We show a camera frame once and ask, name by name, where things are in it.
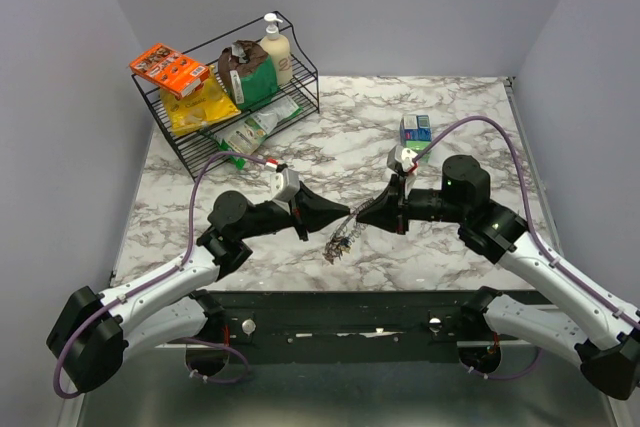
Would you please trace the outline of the metal disc with key rings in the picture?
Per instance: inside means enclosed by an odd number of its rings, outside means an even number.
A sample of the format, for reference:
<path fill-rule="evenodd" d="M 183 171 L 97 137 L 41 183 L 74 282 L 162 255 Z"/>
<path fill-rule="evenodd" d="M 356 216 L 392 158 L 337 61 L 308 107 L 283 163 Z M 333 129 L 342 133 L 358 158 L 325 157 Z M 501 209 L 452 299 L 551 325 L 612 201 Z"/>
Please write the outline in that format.
<path fill-rule="evenodd" d="M 334 264 L 337 259 L 341 259 L 345 254 L 348 254 L 354 243 L 367 228 L 367 225 L 358 222 L 356 217 L 366 207 L 370 206 L 373 201 L 373 198 L 369 198 L 360 205 L 354 207 L 338 228 L 332 233 L 325 244 L 323 251 L 324 259 L 330 264 Z"/>

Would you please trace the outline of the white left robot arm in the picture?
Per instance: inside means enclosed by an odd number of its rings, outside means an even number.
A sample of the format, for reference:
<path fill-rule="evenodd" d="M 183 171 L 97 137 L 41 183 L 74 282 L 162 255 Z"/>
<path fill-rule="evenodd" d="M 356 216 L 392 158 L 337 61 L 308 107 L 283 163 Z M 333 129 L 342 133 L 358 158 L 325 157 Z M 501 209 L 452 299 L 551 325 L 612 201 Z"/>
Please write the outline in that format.
<path fill-rule="evenodd" d="M 133 355 L 182 338 L 214 340 L 220 315 L 197 298 L 206 287 L 237 271 L 251 256 L 245 239 L 293 229 L 301 240 L 349 215 L 347 206 L 313 193 L 301 181 L 273 175 L 268 201 L 253 203 L 238 191 L 214 201 L 209 227 L 190 237 L 186 250 L 119 287 L 85 286 L 66 301 L 46 339 L 56 358 L 53 388 L 63 399 L 91 392 L 110 380 Z"/>

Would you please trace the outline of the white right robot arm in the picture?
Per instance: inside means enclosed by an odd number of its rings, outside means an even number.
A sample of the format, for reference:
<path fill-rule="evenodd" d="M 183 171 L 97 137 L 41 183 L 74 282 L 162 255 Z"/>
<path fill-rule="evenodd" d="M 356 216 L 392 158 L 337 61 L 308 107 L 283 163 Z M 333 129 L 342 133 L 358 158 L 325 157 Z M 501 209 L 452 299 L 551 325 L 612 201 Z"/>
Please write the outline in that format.
<path fill-rule="evenodd" d="M 490 197 L 490 175 L 471 156 L 442 167 L 438 190 L 413 187 L 414 168 L 396 163 L 386 189 L 358 222 L 404 235 L 412 221 L 458 225 L 474 253 L 534 287 L 555 305 L 553 317 L 506 294 L 483 288 L 460 326 L 480 339 L 493 331 L 547 350 L 577 366 L 607 396 L 627 400 L 639 386 L 639 309 L 604 289 L 543 242 L 527 221 Z"/>

